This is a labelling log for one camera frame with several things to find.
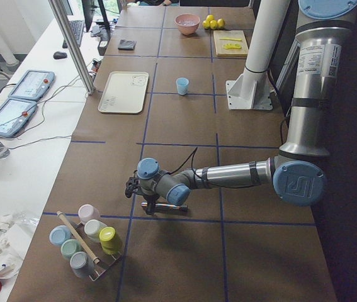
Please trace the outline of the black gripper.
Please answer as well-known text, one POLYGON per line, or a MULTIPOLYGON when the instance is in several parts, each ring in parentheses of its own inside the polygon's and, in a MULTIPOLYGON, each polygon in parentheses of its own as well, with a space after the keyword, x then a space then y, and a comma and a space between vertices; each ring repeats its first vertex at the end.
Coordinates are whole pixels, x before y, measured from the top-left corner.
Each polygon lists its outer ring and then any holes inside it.
POLYGON ((142 196, 147 201, 147 206, 145 212, 148 215, 153 215, 155 213, 156 201, 159 199, 159 195, 152 191, 145 191, 142 189, 137 176, 137 171, 133 171, 133 176, 128 178, 125 183, 125 196, 131 198, 133 194, 142 196))

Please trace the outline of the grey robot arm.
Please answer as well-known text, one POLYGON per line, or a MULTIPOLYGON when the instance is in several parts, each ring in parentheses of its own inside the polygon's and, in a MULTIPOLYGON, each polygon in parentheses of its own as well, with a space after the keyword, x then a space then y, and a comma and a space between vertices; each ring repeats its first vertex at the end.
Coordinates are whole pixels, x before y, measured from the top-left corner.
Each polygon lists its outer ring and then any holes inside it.
POLYGON ((156 159, 142 159, 126 183, 125 195, 141 195, 145 212, 184 208, 194 189, 247 188, 270 183, 287 203, 310 206, 324 195, 321 162, 324 114, 336 85, 342 45, 350 35, 357 1, 299 1, 295 45, 297 73, 286 142, 277 156, 260 162, 168 172, 156 159))

